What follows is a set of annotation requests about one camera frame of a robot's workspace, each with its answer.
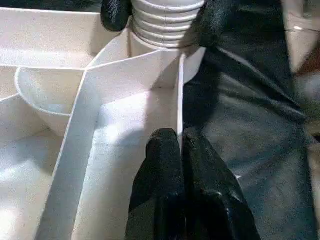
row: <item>black plastic sheet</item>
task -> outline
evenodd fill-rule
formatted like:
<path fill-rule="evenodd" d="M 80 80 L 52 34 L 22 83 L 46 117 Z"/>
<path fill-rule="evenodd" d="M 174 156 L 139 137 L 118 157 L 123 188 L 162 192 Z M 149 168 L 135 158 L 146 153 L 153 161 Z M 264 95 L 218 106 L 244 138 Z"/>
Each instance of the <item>black plastic sheet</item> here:
<path fill-rule="evenodd" d="M 184 86 L 184 127 L 203 133 L 238 177 L 261 239 L 316 240 L 280 1 L 247 0 L 219 31 L 207 31 L 212 42 L 202 39 L 209 48 Z"/>

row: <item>white bowl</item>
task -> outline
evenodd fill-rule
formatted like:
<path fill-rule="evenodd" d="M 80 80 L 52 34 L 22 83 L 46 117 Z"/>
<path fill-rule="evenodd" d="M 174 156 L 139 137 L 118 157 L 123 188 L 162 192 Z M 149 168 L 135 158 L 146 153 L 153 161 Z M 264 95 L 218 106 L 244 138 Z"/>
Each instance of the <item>white bowl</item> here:
<path fill-rule="evenodd" d="M 49 128 L 63 136 L 82 76 L 82 70 L 19 68 L 15 86 Z"/>

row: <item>dark fabric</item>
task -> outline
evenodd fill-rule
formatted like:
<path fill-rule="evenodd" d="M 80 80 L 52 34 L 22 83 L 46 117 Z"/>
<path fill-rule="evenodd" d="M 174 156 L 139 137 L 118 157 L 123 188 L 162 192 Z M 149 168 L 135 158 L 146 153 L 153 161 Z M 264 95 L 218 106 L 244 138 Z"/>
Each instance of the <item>dark fabric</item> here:
<path fill-rule="evenodd" d="M 100 13 L 102 0 L 0 0 L 0 7 Z"/>
<path fill-rule="evenodd" d="M 233 3 L 219 31 L 208 29 L 212 42 L 202 41 L 209 48 L 184 86 L 184 127 L 203 133 L 239 177 L 261 239 L 316 240 L 305 118 L 294 99 L 282 7 L 277 0 L 245 6 Z"/>
<path fill-rule="evenodd" d="M 183 134 L 183 166 L 188 239 L 260 240 L 236 177 L 192 128 Z"/>

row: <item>white plastic container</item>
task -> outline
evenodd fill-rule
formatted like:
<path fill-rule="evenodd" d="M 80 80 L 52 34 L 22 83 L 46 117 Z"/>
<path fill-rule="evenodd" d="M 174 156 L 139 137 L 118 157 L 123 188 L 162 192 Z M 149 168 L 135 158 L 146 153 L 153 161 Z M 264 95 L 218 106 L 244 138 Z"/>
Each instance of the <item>white plastic container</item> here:
<path fill-rule="evenodd" d="M 204 3 L 204 0 L 133 0 L 133 30 L 157 47 L 190 46 L 197 42 L 197 17 Z"/>
<path fill-rule="evenodd" d="M 183 84 L 204 49 L 150 45 L 130 24 L 108 32 L 97 13 L 3 16 L 0 239 L 123 238 L 147 140 L 158 128 L 181 136 Z"/>

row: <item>white plastic tray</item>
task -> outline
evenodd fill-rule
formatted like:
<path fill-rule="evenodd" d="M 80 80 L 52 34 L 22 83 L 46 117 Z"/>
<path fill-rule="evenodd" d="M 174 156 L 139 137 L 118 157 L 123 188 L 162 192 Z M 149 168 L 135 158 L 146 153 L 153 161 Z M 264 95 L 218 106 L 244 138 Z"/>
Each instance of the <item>white plastic tray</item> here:
<path fill-rule="evenodd" d="M 203 48 L 167 50 L 97 13 L 0 8 L 0 239 L 124 239 L 151 133 L 182 134 Z"/>

